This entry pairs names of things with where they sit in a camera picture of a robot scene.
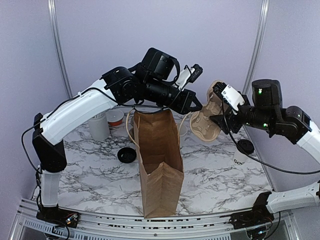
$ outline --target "white plastic container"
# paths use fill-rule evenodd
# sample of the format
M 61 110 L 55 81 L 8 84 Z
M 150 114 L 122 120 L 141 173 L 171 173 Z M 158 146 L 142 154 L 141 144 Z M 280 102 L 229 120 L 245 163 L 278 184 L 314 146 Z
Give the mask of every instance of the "white plastic container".
M 88 121 L 91 136 L 96 141 L 103 141 L 110 135 L 106 112 L 101 112 Z
M 179 136 L 180 136 L 180 148 L 183 147 L 187 135 L 188 135 L 188 128 L 186 127 L 186 125 L 183 125 L 183 124 L 182 124 L 182 126 L 181 126 L 181 128 L 180 128 L 180 132 L 179 132 Z

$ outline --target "purple backdrop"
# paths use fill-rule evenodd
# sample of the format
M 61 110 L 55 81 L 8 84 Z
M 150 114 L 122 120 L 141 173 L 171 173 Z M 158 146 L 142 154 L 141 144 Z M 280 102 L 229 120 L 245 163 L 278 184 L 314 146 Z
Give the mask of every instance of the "purple backdrop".
M 176 57 L 182 67 L 203 67 L 188 85 L 202 102 L 216 79 L 241 90 L 260 9 L 261 1 L 252 0 L 57 0 L 72 90 L 83 90 L 114 67 L 132 67 L 150 47 Z
M 299 106 L 320 126 L 320 2 L 271 1 L 264 42 L 254 79 L 277 79 L 283 106 Z M 320 169 L 308 153 L 282 136 L 269 138 L 260 130 L 249 130 L 264 161 L 283 169 L 309 172 Z M 286 191 L 320 180 L 320 174 L 293 175 L 268 169 L 278 191 Z M 320 210 L 294 211 L 302 239 L 319 239 Z
M 35 171 L 21 146 L 35 114 L 66 98 L 53 42 L 47 1 L 0 1 L 0 236 L 8 239 L 21 198 L 30 198 Z M 27 149 L 38 165 L 31 147 Z

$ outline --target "black cup lid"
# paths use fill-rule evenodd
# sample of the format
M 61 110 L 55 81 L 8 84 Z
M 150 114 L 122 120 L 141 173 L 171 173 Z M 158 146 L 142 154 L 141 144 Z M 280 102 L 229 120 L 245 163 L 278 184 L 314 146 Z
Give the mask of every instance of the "black cup lid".
M 129 164 L 129 163 L 132 163 L 136 159 L 137 153 L 131 147 L 124 147 L 118 151 L 117 157 L 120 160 L 120 162 L 125 163 L 125 164 Z
M 238 141 L 237 145 L 236 145 L 236 148 L 239 150 L 239 152 L 241 153 L 246 153 L 246 154 L 252 154 L 254 151 L 255 151 L 255 147 L 254 145 L 252 144 L 251 141 L 247 140 L 247 139 L 241 139 Z

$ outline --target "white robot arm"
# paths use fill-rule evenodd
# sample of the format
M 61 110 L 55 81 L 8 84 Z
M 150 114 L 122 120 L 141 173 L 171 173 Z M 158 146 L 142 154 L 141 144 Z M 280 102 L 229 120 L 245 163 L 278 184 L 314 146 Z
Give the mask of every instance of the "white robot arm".
M 252 82 L 253 103 L 232 86 L 217 83 L 214 92 L 228 104 L 224 116 L 210 116 L 228 134 L 237 133 L 242 125 L 282 135 L 308 152 L 320 164 L 320 131 L 311 118 L 297 106 L 282 108 L 280 83 L 261 79 Z M 284 192 L 264 192 L 255 201 L 252 210 L 235 213 L 230 222 L 235 229 L 245 228 L 274 219 L 273 214 L 304 207 L 320 206 L 320 181 L 309 186 Z
M 40 179 L 41 208 L 37 218 L 52 223 L 64 222 L 70 214 L 58 206 L 58 188 L 61 172 L 67 166 L 63 138 L 76 127 L 131 99 L 136 103 L 149 100 L 180 114 L 201 110 L 196 93 L 185 86 L 198 78 L 202 68 L 195 64 L 178 72 L 174 81 L 164 81 L 174 65 L 180 69 L 177 64 L 172 56 L 150 48 L 136 66 L 129 69 L 116 67 L 54 111 L 35 116 L 32 144 L 40 159 L 42 173 L 41 177 L 37 176 Z M 72 216 L 76 220 L 78 215 L 75 212 Z M 73 221 L 69 226 L 76 225 L 77 222 Z

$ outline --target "white marble table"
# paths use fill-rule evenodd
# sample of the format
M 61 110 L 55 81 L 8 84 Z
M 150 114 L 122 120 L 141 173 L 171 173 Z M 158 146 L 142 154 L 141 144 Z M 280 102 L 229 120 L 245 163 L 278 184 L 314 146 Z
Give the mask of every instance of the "white marble table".
M 127 113 L 128 108 L 121 108 Z M 182 116 L 174 113 L 176 122 Z M 191 131 L 189 118 L 184 123 L 188 135 L 181 155 L 184 182 L 177 215 L 200 215 L 252 207 L 260 193 L 271 190 L 260 163 L 248 160 L 238 166 L 232 162 L 236 149 L 223 132 L 206 143 Z M 241 130 L 236 140 L 248 138 Z M 58 204 L 75 210 L 118 215 L 143 215 L 138 162 L 121 163 L 117 152 L 134 147 L 125 124 L 110 128 L 105 141 L 94 141 L 85 123 L 64 139 L 67 167 L 63 171 Z M 38 195 L 36 189 L 33 199 Z

